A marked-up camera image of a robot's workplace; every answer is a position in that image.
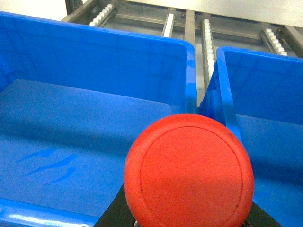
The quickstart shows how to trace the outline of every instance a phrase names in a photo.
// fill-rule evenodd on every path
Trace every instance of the metal frame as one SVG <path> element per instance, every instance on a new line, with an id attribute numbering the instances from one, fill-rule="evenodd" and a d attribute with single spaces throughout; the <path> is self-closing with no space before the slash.
<path id="1" fill-rule="evenodd" d="M 283 26 L 277 30 L 279 39 L 284 39 L 299 58 L 303 58 L 303 35 L 293 26 Z"/>
<path id="2" fill-rule="evenodd" d="M 303 40 L 299 33 L 303 34 L 303 28 L 211 15 L 199 12 L 199 8 L 193 11 L 150 4 L 154 2 L 152 0 L 149 4 L 142 4 L 132 0 L 88 0 L 63 21 L 88 25 L 102 9 L 113 4 L 115 11 L 102 21 L 100 27 L 162 35 L 190 42 L 196 49 L 198 105 L 212 76 L 218 46 L 231 45 L 303 57 Z"/>

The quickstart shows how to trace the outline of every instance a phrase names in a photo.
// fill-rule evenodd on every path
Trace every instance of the stainless steel surface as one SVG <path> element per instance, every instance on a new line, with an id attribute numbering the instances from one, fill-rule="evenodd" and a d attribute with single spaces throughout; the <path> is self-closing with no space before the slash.
<path id="1" fill-rule="evenodd" d="M 91 14 L 93 8 L 98 4 L 98 0 L 88 0 L 73 13 L 62 19 L 65 22 L 78 23 L 86 14 Z"/>
<path id="2" fill-rule="evenodd" d="M 303 0 L 129 0 L 226 17 L 303 27 Z"/>
<path id="3" fill-rule="evenodd" d="M 175 15 L 172 13 L 169 13 L 165 20 L 165 25 L 164 25 L 163 32 L 162 32 L 163 37 L 171 38 L 174 23 L 175 23 Z"/>
<path id="4" fill-rule="evenodd" d="M 204 91 L 206 92 L 210 79 L 214 72 L 214 62 L 216 55 L 214 53 L 214 41 L 211 30 L 211 24 L 208 19 L 202 22 L 202 54 L 203 54 L 203 69 L 204 69 Z"/>
<path id="5" fill-rule="evenodd" d="M 287 56 L 285 49 L 282 47 L 281 43 L 270 28 L 263 29 L 260 34 L 260 38 L 268 46 L 272 53 Z"/>
<path id="6" fill-rule="evenodd" d="M 293 49 L 299 58 L 303 58 L 303 36 L 293 26 L 283 26 L 277 31 L 277 35 L 281 36 Z"/>
<path id="7" fill-rule="evenodd" d="M 195 12 L 192 10 L 186 10 L 184 40 L 195 46 L 195 36 Z"/>
<path id="8" fill-rule="evenodd" d="M 133 227 L 140 227 L 137 221 L 134 223 Z"/>

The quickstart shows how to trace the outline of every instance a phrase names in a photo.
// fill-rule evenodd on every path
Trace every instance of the red circular lid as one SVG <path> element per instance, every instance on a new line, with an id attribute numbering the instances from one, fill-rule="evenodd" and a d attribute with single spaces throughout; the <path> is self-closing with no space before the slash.
<path id="1" fill-rule="evenodd" d="M 244 147 L 226 127 L 196 114 L 149 126 L 130 149 L 124 178 L 141 227 L 239 227 L 252 204 Z"/>

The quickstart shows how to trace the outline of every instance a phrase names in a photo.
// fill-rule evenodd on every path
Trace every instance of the blue plastic bin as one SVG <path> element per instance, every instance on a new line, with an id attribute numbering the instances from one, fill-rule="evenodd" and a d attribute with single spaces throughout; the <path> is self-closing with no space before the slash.
<path id="1" fill-rule="evenodd" d="M 93 226 L 135 138 L 196 113 L 194 48 L 0 12 L 0 225 Z"/>
<path id="2" fill-rule="evenodd" d="M 242 141 L 255 202 L 284 227 L 303 226 L 303 60 L 223 47 L 202 115 Z"/>

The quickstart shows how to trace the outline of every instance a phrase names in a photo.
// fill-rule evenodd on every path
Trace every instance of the metal rail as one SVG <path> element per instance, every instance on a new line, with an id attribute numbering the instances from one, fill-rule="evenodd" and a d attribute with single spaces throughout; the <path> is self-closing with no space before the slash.
<path id="1" fill-rule="evenodd" d="M 303 36 L 293 26 L 283 26 L 277 30 L 279 39 L 284 39 L 299 58 L 303 58 Z"/>

